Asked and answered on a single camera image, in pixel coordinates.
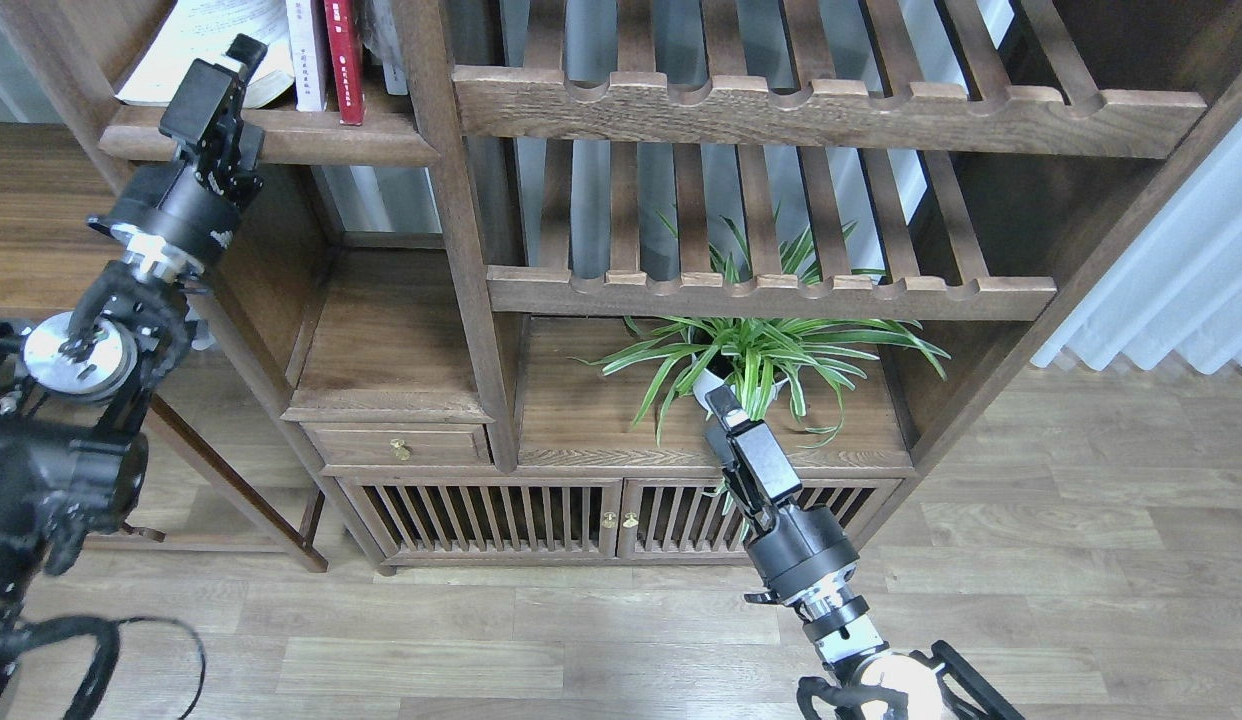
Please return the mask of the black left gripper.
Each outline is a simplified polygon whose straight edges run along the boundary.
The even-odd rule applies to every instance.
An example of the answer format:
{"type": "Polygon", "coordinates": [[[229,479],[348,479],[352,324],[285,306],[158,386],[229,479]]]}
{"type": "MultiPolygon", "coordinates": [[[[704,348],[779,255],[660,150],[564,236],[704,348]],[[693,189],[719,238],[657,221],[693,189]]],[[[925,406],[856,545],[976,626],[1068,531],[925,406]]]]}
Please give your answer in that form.
{"type": "Polygon", "coordinates": [[[109,214],[87,218],[124,245],[133,276],[201,276],[222,258],[263,187],[256,168],[265,132],[242,127],[241,110],[265,55],[265,42],[236,35],[215,63],[193,60],[159,120],[176,155],[138,169],[109,214]]]}

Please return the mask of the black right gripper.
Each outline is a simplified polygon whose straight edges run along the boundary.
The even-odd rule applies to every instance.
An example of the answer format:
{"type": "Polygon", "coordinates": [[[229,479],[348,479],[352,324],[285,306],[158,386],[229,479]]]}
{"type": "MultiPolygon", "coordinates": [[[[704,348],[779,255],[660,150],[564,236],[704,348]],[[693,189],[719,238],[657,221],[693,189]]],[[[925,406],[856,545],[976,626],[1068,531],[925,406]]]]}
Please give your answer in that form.
{"type": "Polygon", "coordinates": [[[854,544],[827,506],[801,509],[790,500],[801,482],[766,421],[751,420],[727,386],[712,389],[705,403],[712,420],[704,437],[755,533],[746,552],[764,588],[744,600],[795,606],[810,593],[832,593],[821,588],[830,575],[836,587],[848,582],[859,560],[854,544]]]}

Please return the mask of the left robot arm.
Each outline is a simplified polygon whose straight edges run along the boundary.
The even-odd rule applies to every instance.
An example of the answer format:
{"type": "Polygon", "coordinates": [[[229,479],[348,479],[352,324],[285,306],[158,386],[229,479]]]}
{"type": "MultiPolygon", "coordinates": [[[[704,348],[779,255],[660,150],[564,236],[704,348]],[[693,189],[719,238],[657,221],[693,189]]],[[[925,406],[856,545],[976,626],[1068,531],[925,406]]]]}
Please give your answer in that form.
{"type": "Polygon", "coordinates": [[[137,506],[159,384],[196,334],[188,287],[219,264],[263,187],[263,128],[243,119],[266,45],[233,37],[193,60],[159,129],[173,158],[140,168],[91,228],[119,241],[73,310],[37,325],[0,319],[0,706],[29,650],[89,637],[94,655],[65,716],[89,719],[120,655],[120,623],[89,614],[29,623],[35,574],[65,574],[91,533],[117,533],[137,506]]]}

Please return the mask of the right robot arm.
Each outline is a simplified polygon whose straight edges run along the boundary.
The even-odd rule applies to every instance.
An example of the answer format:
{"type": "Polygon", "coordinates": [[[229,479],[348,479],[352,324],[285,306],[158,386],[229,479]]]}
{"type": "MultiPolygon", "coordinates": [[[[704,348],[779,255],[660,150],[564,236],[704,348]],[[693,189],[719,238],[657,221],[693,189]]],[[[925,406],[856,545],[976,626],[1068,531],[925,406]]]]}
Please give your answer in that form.
{"type": "Polygon", "coordinates": [[[822,700],[840,719],[1017,719],[1017,708],[949,643],[929,653],[891,647],[867,601],[851,591],[854,542],[827,506],[800,505],[799,474],[773,430],[749,418],[727,386],[713,389],[705,406],[705,438],[750,529],[745,547],[763,580],[746,601],[794,610],[825,667],[823,677],[799,680],[801,715],[817,718],[814,701],[822,700]]]}

